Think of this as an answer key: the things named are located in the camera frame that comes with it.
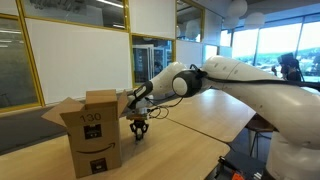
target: robotic arm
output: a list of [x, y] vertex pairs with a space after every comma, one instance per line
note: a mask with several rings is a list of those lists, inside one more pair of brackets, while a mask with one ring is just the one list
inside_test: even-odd
[[240, 61], [209, 58], [201, 69], [173, 63], [129, 96], [129, 108], [148, 95], [191, 97], [209, 88], [247, 104], [277, 129], [266, 169], [275, 179], [320, 177], [320, 96]]

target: open cardboard box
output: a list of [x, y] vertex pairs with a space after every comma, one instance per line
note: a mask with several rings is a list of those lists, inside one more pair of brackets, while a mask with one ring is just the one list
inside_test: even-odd
[[67, 128], [77, 178], [121, 166], [119, 117], [125, 91], [87, 91], [86, 103], [67, 98], [42, 117]]

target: box flap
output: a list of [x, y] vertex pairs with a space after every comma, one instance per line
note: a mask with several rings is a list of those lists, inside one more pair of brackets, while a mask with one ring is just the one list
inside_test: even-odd
[[124, 90], [120, 97], [118, 98], [118, 118], [120, 118], [122, 112], [127, 107], [128, 104], [128, 96], [127, 92]]
[[98, 90], [86, 92], [86, 104], [117, 101], [116, 90]]
[[50, 109], [48, 112], [43, 114], [41, 117], [66, 127], [66, 124], [62, 120], [60, 114], [73, 111], [80, 111], [83, 108], [84, 104], [71, 98], [67, 98], [60, 104], [56, 105], [54, 108]]

